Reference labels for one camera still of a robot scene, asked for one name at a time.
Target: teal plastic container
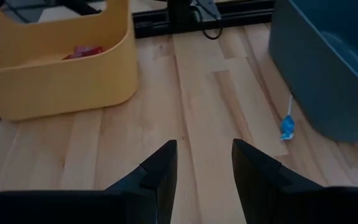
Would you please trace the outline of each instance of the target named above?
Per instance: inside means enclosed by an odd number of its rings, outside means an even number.
[[[310,125],[358,142],[358,1],[277,0],[269,48]]]

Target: yellow bin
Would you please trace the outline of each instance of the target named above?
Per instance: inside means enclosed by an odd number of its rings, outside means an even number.
[[[107,0],[97,15],[39,24],[0,10],[0,118],[20,120],[116,105],[138,84],[128,0]],[[103,53],[71,60],[76,46]]]

